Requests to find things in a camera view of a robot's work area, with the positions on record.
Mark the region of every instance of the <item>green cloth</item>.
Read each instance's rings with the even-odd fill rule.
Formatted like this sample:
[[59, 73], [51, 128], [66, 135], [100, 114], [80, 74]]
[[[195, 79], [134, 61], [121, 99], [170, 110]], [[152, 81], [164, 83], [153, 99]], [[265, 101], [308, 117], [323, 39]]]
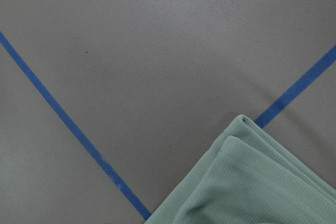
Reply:
[[145, 222], [172, 223], [335, 224], [336, 191], [239, 115]]

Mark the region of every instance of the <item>folded edge of cloth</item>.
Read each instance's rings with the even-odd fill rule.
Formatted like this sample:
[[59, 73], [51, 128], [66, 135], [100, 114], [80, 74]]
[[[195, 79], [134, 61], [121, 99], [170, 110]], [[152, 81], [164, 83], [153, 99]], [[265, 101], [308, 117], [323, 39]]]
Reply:
[[331, 224], [336, 190], [239, 115], [146, 221], [154, 223]]

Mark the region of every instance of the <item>blue tape strip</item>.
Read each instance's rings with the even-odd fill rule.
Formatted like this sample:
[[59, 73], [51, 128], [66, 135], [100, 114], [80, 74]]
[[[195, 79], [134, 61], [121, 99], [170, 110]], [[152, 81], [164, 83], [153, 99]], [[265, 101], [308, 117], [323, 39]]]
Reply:
[[265, 127], [289, 103], [291, 103], [306, 87], [311, 85], [328, 67], [336, 61], [336, 45], [327, 52], [314, 66], [312, 66], [297, 82], [282, 94], [267, 110], [265, 110], [255, 123]]
[[55, 98], [49, 93], [42, 82], [36, 77], [29, 66], [24, 62], [21, 56], [15, 51], [15, 49], [10, 45], [6, 37], [0, 31], [0, 42], [3, 47], [7, 50], [12, 59], [18, 64], [23, 73], [28, 77], [28, 79], [33, 83], [36, 89], [44, 97], [44, 99], [49, 103], [52, 109], [58, 114], [65, 125], [71, 130], [78, 141], [84, 146], [84, 148], [90, 153], [93, 159], [100, 165], [104, 172], [110, 177], [110, 179], [115, 183], [119, 190], [126, 196], [130, 203], [136, 208], [136, 210], [141, 214], [141, 216], [147, 220], [151, 213], [147, 210], [139, 198], [132, 192], [128, 185], [122, 180], [122, 178], [114, 171], [109, 163], [107, 163], [103, 157], [100, 155], [98, 150], [89, 141], [89, 139], [84, 135], [80, 128], [73, 122], [73, 120], [68, 116], [64, 109], [58, 104]]

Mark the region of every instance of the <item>blue stripe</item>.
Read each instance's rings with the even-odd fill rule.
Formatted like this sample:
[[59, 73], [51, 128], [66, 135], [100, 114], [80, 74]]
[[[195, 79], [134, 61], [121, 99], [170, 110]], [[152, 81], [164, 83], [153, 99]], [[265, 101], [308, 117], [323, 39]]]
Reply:
[[7, 50], [12, 59], [18, 64], [23, 73], [28, 77], [44, 99], [49, 103], [52, 109], [58, 114], [65, 125], [71, 130], [78, 141], [84, 146], [84, 148], [90, 153], [93, 159], [100, 165], [104, 172], [110, 177], [110, 179], [115, 183], [119, 190], [126, 196], [130, 203], [136, 208], [136, 210], [141, 214], [141, 216], [147, 220], [151, 213], [147, 210], [139, 198], [132, 192], [128, 185], [122, 180], [122, 178], [115, 172], [112, 166], [107, 163], [90, 140], [84, 135], [80, 128], [74, 123], [74, 121], [68, 116], [64, 109], [59, 105], [55, 98], [49, 93], [42, 82], [37, 78], [37, 76], [32, 72], [29, 66], [24, 62], [21, 56], [15, 51], [15, 49], [10, 45], [8, 40], [0, 31], [0, 42], [3, 47]]
[[314, 66], [312, 66], [297, 82], [286, 90], [267, 110], [265, 110], [255, 123], [265, 127], [275, 118], [289, 103], [291, 103], [306, 87], [311, 85], [328, 67], [336, 61], [336, 45], [327, 52]]

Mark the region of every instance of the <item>fabric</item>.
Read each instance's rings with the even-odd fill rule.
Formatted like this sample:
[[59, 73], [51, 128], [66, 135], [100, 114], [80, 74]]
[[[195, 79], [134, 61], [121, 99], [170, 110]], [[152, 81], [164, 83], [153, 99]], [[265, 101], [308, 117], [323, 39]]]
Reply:
[[336, 191], [239, 115], [145, 222], [157, 223], [335, 224]]

